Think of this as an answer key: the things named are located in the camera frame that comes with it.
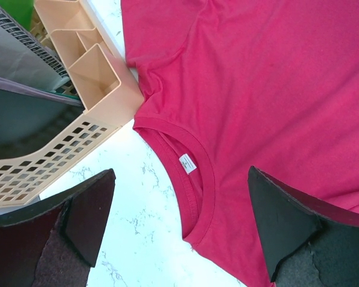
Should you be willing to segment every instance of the clothing tag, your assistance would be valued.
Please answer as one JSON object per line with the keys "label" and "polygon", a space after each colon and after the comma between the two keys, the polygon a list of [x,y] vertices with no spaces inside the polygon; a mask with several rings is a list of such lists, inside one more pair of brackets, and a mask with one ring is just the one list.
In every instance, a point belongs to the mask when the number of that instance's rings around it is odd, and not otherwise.
{"label": "clothing tag", "polygon": [[194,169],[197,168],[197,166],[193,163],[188,154],[184,154],[182,157],[180,157],[179,161],[181,162],[187,174],[191,173],[192,171],[194,171]]}

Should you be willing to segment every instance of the marble surface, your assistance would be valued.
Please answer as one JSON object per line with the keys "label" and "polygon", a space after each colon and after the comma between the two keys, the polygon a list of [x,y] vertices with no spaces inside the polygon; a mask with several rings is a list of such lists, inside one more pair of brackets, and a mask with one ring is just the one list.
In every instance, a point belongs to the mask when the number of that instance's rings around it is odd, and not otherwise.
{"label": "marble surface", "polygon": [[[92,0],[92,5],[123,54],[119,0]],[[114,169],[111,211],[87,286],[244,286],[182,240],[180,212],[168,174],[132,126],[133,121],[40,195],[44,199],[104,169]]]}

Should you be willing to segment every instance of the pink t-shirt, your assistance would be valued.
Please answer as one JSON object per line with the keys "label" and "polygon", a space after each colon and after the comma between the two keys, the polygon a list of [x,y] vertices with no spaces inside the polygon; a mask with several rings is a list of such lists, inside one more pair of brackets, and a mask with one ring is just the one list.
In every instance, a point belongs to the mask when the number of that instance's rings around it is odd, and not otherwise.
{"label": "pink t-shirt", "polygon": [[182,233],[249,287],[271,286],[254,165],[359,212],[359,1],[123,0],[135,130],[164,164]]}

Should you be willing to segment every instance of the desk organizer compartment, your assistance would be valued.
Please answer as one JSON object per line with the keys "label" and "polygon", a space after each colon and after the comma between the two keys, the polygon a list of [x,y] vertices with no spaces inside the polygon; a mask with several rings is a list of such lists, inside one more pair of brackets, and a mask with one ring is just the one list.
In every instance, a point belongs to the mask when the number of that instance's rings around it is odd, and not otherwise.
{"label": "desk organizer compartment", "polygon": [[142,94],[86,0],[36,0],[31,31],[54,48],[83,113],[31,154],[0,160],[0,207],[30,202],[130,121]]}

